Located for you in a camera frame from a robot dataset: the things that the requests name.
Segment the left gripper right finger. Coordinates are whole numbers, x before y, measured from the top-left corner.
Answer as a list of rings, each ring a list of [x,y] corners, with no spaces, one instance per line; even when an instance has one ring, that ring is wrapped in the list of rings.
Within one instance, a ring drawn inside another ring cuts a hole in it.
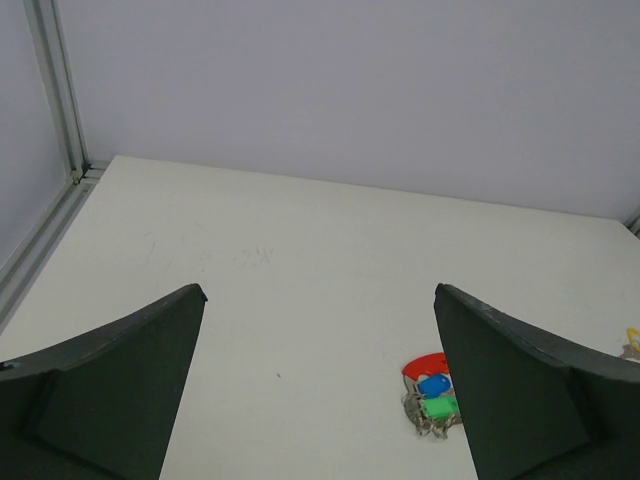
[[[638,478],[638,364],[453,285],[434,311],[478,478]]]

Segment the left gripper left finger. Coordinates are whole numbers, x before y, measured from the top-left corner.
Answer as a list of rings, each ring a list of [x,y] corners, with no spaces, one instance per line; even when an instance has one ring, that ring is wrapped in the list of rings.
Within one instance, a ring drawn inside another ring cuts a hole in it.
[[[159,478],[206,302],[186,285],[2,362],[2,478]]]

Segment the green tagged key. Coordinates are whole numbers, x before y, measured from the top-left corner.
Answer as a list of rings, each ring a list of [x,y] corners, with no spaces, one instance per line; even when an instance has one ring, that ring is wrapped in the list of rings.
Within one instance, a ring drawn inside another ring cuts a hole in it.
[[[421,402],[423,414],[433,420],[448,419],[459,413],[459,405],[452,395],[440,395],[434,398],[425,398]]]

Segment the red handled metal keyring holder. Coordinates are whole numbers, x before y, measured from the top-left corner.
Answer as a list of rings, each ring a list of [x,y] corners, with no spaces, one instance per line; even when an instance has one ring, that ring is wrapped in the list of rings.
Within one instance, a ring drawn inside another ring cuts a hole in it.
[[[449,365],[443,352],[408,362],[401,370],[406,393],[402,405],[421,437],[446,440],[449,430],[462,423]]]

